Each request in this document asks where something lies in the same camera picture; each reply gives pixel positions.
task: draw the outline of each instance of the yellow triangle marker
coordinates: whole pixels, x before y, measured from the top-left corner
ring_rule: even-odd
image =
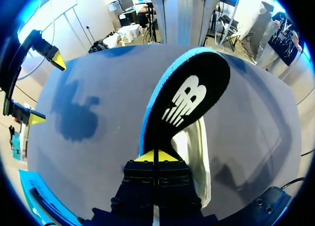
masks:
[[[56,66],[57,68],[59,68],[61,71],[66,70],[65,63],[64,63],[63,58],[62,58],[62,56],[61,56],[61,54],[60,54],[60,50],[58,50],[58,51],[55,53],[55,55],[54,55],[54,57],[53,57],[53,59],[52,59],[52,64],[53,64],[54,66]]]
[[[149,151],[148,153],[140,156],[139,158],[135,159],[134,161],[142,162],[142,161],[149,161],[153,162],[154,160],[154,151]],[[178,161],[178,159],[170,156],[169,154],[165,153],[164,151],[158,151],[158,161]]]
[[[34,113],[30,114],[30,118],[29,118],[29,126],[33,125],[33,124],[38,124],[38,123],[42,123],[46,121],[46,117],[45,115],[40,116]]]

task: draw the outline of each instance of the white logo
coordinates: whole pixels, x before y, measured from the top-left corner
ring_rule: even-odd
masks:
[[[163,114],[162,120],[178,126],[184,121],[183,116],[189,115],[204,99],[207,89],[198,86],[199,79],[192,75],[185,80],[172,99],[172,104]]]

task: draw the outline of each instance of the gray table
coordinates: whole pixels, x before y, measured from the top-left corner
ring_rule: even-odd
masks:
[[[138,155],[146,105],[163,72],[189,46],[105,50],[55,69],[36,106],[47,121],[30,128],[28,167],[74,214],[110,211],[123,166]],[[224,55],[231,79],[204,116],[212,179],[205,215],[226,217],[269,186],[297,176],[301,130],[293,93],[268,72]],[[209,63],[209,69],[220,69]]]

